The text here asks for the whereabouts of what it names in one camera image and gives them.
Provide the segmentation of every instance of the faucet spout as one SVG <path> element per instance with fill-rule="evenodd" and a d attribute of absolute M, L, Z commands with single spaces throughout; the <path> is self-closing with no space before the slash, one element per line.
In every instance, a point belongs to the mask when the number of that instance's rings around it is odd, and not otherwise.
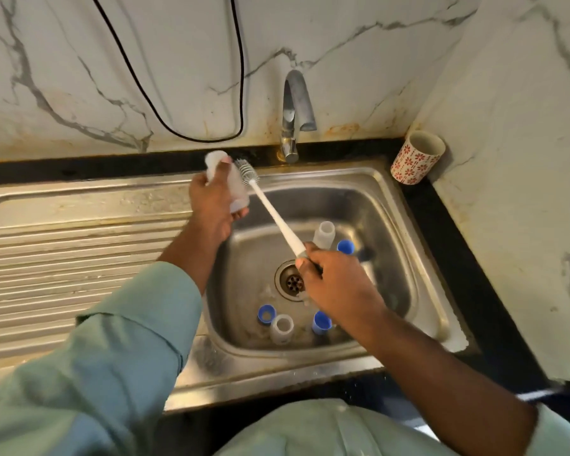
<path fill-rule="evenodd" d="M 288 163 L 295 163 L 299 158 L 295 147 L 296 119 L 300 125 L 300 131 L 317 130 L 317 122 L 304 75 L 299 70 L 292 70 L 285 78 L 281 128 L 281 151 Z"/>

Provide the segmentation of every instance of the person's left hand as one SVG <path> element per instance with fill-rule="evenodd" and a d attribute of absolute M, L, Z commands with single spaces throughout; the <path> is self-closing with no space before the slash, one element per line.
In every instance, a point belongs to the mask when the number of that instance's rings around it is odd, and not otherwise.
<path fill-rule="evenodd" d="M 209 236 L 221 243 L 230 236 L 232 222 L 243 218 L 249 208 L 230 214 L 232 198 L 228 189 L 228 174 L 232 168 L 232 159 L 224 157 L 216 167 L 215 176 L 207 183 L 205 173 L 199 173 L 190 183 L 190 203 L 192 205 L 191 222 L 197 223 Z"/>

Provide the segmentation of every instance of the shirt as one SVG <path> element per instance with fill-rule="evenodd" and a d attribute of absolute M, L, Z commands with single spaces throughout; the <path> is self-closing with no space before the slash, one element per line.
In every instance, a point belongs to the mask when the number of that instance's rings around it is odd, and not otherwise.
<path fill-rule="evenodd" d="M 63 345 L 0 382 L 0 455 L 148 454 L 201 308 L 192 279 L 157 262 L 81 314 Z M 386 416 L 328 399 L 275 410 L 219 454 L 455 453 Z M 570 456 L 570 424 L 541 406 L 527 454 Z"/>

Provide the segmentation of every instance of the blue cap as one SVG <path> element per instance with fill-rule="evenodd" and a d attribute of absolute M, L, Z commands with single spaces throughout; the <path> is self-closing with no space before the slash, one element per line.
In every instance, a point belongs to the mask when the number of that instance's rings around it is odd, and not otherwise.
<path fill-rule="evenodd" d="M 350 240 L 340 240 L 338 242 L 337 250 L 343 252 L 344 254 L 353 254 L 355 252 L 355 245 Z"/>
<path fill-rule="evenodd" d="M 331 327 L 331 319 L 323 312 L 319 311 L 312 319 L 312 331 L 319 336 L 325 334 Z"/>
<path fill-rule="evenodd" d="M 276 309 L 270 304 L 264 304 L 258 310 L 258 320 L 262 325 L 269 325 L 276 317 Z"/>

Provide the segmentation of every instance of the marble wall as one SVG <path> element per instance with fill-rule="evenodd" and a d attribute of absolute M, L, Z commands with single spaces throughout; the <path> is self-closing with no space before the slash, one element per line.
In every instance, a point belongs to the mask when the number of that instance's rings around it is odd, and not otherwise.
<path fill-rule="evenodd" d="M 570 379 L 570 0 L 483 0 L 414 126 L 433 184 L 547 375 Z"/>
<path fill-rule="evenodd" d="M 191 137 L 238 126 L 228 0 L 100 0 L 164 119 Z M 243 135 L 277 143 L 287 72 L 304 73 L 318 131 L 401 136 L 479 0 L 238 0 Z M 0 0 L 0 160 L 197 148 L 144 102 L 91 0 Z"/>

